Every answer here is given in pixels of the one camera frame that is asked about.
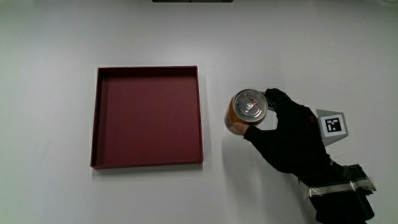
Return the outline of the person's right hand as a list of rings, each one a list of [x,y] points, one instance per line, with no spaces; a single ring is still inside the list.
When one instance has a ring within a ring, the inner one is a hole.
[[[276,88],[267,89],[264,96],[277,115],[277,127],[261,130],[243,123],[233,127],[277,171],[293,174],[308,186],[336,182],[343,166],[326,153],[313,112]]]

